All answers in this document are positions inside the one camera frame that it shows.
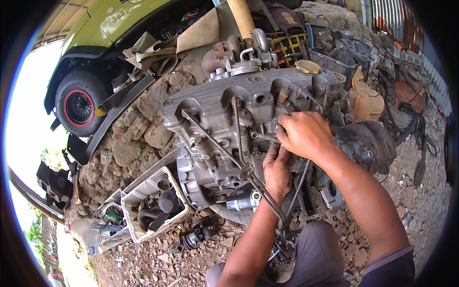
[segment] wooden pole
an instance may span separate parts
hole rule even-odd
[[[255,29],[246,0],[227,0],[243,39],[250,38],[250,31]]]
[[[14,187],[19,191],[19,193],[24,196],[24,198],[36,209],[38,209],[43,215],[48,216],[52,220],[54,220],[57,223],[60,223],[64,225],[64,219],[58,217],[54,213],[50,212],[46,208],[44,208],[42,205],[40,205],[38,202],[36,202],[30,195],[28,195],[21,187],[21,184],[24,185],[24,183],[19,179],[19,177],[13,172],[13,170],[10,168],[10,180],[11,183],[14,185]]]

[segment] green jeep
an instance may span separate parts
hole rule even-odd
[[[183,31],[188,12],[212,8],[210,0],[95,0],[66,35],[49,81],[44,105],[56,116],[51,129],[62,124],[76,136],[95,133],[104,119],[95,110],[133,69],[122,51],[145,31],[166,40]]]

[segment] engine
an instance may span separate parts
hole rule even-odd
[[[376,122],[351,123],[345,82],[344,75],[326,69],[317,74],[296,68],[270,69],[227,77],[213,75],[213,81],[168,98],[161,116],[164,125],[176,134],[177,170],[188,202],[201,210],[242,193],[254,199],[254,187],[237,176],[241,169],[228,155],[250,164],[264,183],[262,162],[270,143],[277,141],[277,118],[293,111],[323,114],[336,142],[349,157],[371,174],[387,174],[396,157],[393,139]],[[241,149],[234,109],[238,113]],[[182,110],[196,122],[189,121]],[[297,159],[292,167],[294,179],[305,165],[305,159]],[[318,167],[311,165],[311,169],[313,176],[305,184],[317,181],[329,206],[343,204],[330,178]]]

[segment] roof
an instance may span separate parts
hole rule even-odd
[[[61,0],[43,25],[32,51],[62,40],[95,0]]]

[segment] sky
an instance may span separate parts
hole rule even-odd
[[[67,141],[62,127],[50,130],[55,117],[47,115],[43,100],[49,79],[59,61],[62,42],[42,47],[29,54],[21,68],[7,115],[6,161],[18,177],[42,197],[45,191],[37,183],[40,154],[45,147],[61,149]],[[35,218],[26,199],[10,184],[11,197],[22,230],[28,231]]]

